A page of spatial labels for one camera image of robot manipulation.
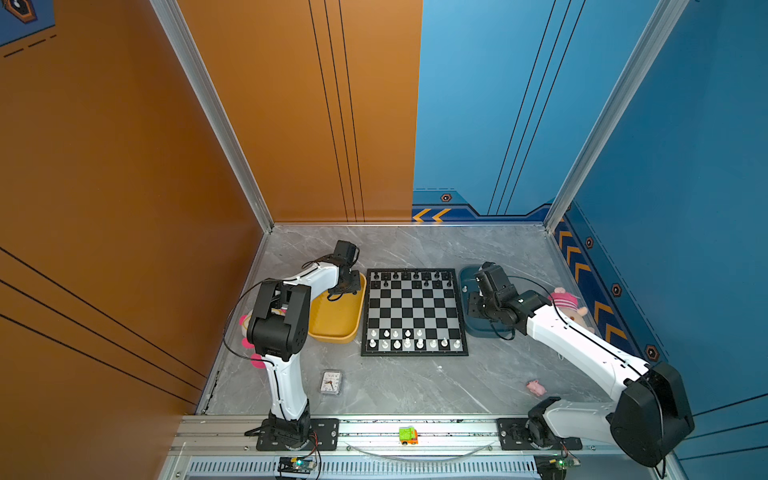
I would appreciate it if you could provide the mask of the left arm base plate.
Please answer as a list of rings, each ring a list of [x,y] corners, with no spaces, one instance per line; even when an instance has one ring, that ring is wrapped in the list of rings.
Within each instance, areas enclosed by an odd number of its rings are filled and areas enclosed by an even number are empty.
[[[260,426],[256,440],[258,451],[321,452],[335,451],[338,445],[339,420],[336,418],[309,418],[287,421],[268,418]]]

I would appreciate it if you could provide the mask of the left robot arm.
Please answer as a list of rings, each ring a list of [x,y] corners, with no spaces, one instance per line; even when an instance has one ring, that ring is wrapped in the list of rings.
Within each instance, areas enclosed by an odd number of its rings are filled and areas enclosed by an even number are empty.
[[[291,449],[310,440],[300,352],[309,334],[311,302],[323,294],[336,299],[360,291],[359,272],[354,269],[358,257],[355,244],[339,240],[332,253],[306,262],[295,275],[266,279],[259,287],[245,332],[266,365],[271,393],[260,434]]]

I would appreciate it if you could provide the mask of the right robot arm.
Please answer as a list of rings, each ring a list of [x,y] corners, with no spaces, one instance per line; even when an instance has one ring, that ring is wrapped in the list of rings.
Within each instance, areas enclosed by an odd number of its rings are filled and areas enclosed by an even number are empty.
[[[566,438],[620,448],[645,467],[658,467],[695,428],[682,375],[611,345],[568,318],[547,295],[519,292],[504,269],[483,263],[468,297],[475,318],[500,323],[555,350],[608,395],[606,402],[571,402],[552,396],[528,413],[526,429],[539,449]]]

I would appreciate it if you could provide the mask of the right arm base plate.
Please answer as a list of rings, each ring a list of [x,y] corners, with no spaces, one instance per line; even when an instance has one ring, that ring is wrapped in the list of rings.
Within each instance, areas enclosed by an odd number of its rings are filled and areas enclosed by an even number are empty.
[[[497,432],[503,450],[582,450],[579,438],[561,438],[541,420],[531,418],[499,418]]]

